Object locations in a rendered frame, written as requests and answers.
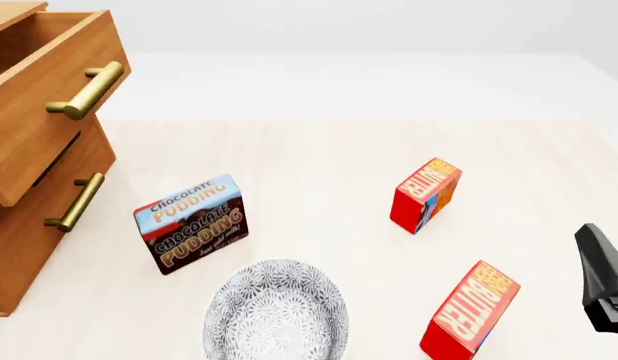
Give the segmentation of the red butter box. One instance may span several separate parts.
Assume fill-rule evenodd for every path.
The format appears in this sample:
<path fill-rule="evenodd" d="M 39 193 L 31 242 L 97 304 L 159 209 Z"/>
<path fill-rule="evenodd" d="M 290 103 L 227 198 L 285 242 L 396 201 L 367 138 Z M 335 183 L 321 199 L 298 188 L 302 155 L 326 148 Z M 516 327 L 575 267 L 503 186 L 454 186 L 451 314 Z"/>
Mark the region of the red butter box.
<path fill-rule="evenodd" d="M 390 219 L 416 234 L 453 197 L 462 171 L 440 158 L 432 158 L 395 189 Z"/>
<path fill-rule="evenodd" d="M 420 341 L 432 360 L 472 360 L 520 290 L 520 284 L 483 260 L 456 285 Z"/>

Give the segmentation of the patterned grey white bowl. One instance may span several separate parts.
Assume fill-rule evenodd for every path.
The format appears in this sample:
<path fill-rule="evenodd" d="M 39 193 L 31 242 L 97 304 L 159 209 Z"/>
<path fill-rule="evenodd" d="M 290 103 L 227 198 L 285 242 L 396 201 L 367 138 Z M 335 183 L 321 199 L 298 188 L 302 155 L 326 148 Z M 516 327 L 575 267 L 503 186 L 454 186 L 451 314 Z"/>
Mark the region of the patterned grey white bowl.
<path fill-rule="evenodd" d="M 344 298 L 323 272 L 263 260 L 217 290 L 202 339 L 208 360 L 342 360 L 348 332 Z"/>

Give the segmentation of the open wooden drawer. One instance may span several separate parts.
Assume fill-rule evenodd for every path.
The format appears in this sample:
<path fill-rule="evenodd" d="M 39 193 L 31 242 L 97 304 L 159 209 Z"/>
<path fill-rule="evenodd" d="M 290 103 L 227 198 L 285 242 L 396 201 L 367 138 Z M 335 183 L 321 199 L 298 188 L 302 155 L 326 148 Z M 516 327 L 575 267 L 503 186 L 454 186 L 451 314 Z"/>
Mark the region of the open wooden drawer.
<path fill-rule="evenodd" d="M 95 71 L 123 71 L 92 107 L 92 116 L 131 68 L 110 11 L 36 11 L 0 31 L 0 205 L 14 206 L 83 128 L 84 120 L 46 110 L 96 84 Z"/>

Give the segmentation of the wooden cabinet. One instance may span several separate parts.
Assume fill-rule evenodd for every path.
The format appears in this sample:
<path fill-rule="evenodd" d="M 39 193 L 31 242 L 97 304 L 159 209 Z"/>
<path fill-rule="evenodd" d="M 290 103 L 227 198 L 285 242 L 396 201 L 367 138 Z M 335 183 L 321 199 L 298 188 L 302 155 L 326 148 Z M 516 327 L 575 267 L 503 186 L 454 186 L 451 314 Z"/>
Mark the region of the wooden cabinet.
<path fill-rule="evenodd" d="M 114 163 L 96 113 L 130 71 L 109 11 L 0 2 L 0 317 Z"/>

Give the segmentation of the closed wooden drawer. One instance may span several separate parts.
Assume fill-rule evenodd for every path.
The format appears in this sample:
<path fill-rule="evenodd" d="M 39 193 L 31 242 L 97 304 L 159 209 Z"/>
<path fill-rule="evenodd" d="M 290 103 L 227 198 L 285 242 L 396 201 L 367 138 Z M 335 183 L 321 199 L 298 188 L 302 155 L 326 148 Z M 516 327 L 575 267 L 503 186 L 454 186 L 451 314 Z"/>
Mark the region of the closed wooden drawer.
<path fill-rule="evenodd" d="M 81 190 L 75 179 L 104 175 L 115 160 L 100 122 L 92 119 L 16 206 L 0 206 L 0 317 L 15 311 L 66 234 L 45 227 L 44 219 L 62 217 Z"/>

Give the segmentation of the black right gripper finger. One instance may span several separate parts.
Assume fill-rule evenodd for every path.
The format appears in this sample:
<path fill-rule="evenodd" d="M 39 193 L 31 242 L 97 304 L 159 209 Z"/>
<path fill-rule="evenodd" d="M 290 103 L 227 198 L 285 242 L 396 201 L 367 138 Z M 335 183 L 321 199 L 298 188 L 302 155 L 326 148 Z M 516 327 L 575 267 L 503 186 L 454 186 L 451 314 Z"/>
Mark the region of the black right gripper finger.
<path fill-rule="evenodd" d="M 595 224 L 575 233 L 583 272 L 582 304 L 618 297 L 618 251 Z"/>

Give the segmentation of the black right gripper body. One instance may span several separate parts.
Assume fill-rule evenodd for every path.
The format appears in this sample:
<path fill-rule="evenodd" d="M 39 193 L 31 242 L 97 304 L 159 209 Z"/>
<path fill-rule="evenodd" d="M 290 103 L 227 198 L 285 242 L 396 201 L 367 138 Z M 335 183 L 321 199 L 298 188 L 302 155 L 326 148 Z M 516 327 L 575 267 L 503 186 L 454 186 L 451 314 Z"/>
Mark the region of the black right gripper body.
<path fill-rule="evenodd" d="M 582 304 L 596 332 L 618 332 L 618 290 L 594 293 L 585 287 Z"/>

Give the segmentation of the chocolate pudding box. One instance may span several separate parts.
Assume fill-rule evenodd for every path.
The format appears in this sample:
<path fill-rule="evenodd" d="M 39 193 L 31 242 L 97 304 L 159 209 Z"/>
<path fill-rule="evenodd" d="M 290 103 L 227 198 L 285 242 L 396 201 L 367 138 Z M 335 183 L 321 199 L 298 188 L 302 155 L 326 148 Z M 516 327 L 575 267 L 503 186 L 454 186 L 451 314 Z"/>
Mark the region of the chocolate pudding box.
<path fill-rule="evenodd" d="M 162 275 L 249 235 L 242 192 L 228 173 L 135 209 L 133 217 Z"/>

